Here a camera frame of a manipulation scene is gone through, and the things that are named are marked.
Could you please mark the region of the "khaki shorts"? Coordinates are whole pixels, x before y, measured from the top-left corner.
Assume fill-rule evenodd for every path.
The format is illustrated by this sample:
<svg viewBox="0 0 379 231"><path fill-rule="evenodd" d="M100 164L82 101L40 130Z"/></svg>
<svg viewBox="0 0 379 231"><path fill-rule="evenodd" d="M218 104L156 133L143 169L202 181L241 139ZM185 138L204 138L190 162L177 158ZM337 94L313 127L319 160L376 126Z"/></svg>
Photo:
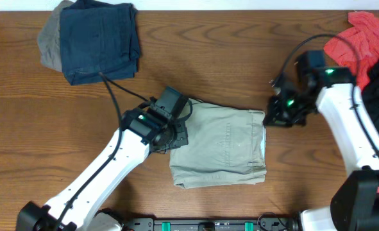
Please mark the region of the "khaki shorts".
<svg viewBox="0 0 379 231"><path fill-rule="evenodd" d="M189 143L171 150L173 184L182 189L262 183L266 129L264 112L192 99L184 112Z"/></svg>

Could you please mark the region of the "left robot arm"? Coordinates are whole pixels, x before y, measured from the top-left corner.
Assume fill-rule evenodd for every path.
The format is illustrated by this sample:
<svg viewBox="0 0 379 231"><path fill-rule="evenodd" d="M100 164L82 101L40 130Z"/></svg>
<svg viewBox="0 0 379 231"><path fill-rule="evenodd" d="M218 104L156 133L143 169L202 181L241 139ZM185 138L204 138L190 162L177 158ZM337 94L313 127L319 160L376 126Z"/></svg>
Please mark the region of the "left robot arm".
<svg viewBox="0 0 379 231"><path fill-rule="evenodd" d="M150 153L187 145L182 116L191 100L172 87L125 111L119 128L95 160L62 192L43 206L28 202L17 216L17 230L122 230L116 218L100 210L116 187Z"/></svg>

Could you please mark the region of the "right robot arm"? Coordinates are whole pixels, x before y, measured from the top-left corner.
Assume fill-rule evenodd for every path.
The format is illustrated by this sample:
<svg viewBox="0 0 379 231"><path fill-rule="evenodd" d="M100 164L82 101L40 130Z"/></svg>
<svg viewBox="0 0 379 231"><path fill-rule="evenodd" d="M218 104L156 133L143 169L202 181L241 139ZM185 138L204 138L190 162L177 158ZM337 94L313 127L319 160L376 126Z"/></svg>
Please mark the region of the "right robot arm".
<svg viewBox="0 0 379 231"><path fill-rule="evenodd" d="M273 82L264 126L304 126L310 113L330 127L346 168L347 179L329 206L299 213L291 230L379 230L379 134L355 77L347 67L328 67L322 51L296 59L301 89L281 74Z"/></svg>

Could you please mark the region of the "red garment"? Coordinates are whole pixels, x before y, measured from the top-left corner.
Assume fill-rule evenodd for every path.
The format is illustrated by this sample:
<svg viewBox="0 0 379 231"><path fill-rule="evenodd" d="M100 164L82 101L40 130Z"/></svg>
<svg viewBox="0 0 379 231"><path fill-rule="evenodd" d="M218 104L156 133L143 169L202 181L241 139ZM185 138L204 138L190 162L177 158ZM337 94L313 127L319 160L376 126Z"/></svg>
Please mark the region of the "red garment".
<svg viewBox="0 0 379 231"><path fill-rule="evenodd" d="M339 36L354 46L358 56L337 38L330 39L324 45L324 51L340 66L349 67L352 73L356 73L357 61L360 62L357 85L363 91L369 83L367 73L379 59L379 19L368 12L350 12L348 21L352 27Z"/></svg>

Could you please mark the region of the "folded dark blue garment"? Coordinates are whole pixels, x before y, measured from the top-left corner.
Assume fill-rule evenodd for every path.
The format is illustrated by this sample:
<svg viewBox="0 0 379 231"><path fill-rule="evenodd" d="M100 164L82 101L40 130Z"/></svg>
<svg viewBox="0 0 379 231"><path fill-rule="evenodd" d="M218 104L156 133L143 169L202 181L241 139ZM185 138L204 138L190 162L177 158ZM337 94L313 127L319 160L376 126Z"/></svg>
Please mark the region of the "folded dark blue garment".
<svg viewBox="0 0 379 231"><path fill-rule="evenodd" d="M133 78L140 44L131 3L76 1L60 13L62 72L71 85Z"/></svg>

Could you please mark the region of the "folded grey garment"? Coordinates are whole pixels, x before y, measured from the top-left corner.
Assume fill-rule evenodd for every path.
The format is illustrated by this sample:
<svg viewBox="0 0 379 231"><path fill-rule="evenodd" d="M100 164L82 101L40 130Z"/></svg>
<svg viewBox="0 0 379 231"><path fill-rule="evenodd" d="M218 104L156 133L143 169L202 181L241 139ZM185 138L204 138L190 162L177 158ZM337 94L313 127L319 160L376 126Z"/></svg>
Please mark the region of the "folded grey garment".
<svg viewBox="0 0 379 231"><path fill-rule="evenodd" d="M40 63L47 68L61 72L62 61L60 55L60 13L64 8L72 5L72 1L63 0L51 12L37 37L40 51Z"/></svg>

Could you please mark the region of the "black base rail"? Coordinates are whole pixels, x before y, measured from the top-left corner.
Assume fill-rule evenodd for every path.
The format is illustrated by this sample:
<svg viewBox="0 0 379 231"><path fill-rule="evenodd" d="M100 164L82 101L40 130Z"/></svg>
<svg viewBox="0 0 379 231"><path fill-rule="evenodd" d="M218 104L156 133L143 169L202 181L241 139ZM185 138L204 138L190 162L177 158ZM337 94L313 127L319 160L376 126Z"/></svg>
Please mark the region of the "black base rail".
<svg viewBox="0 0 379 231"><path fill-rule="evenodd" d="M135 218L124 222L125 231L298 231L297 219L262 216L257 219L152 219Z"/></svg>

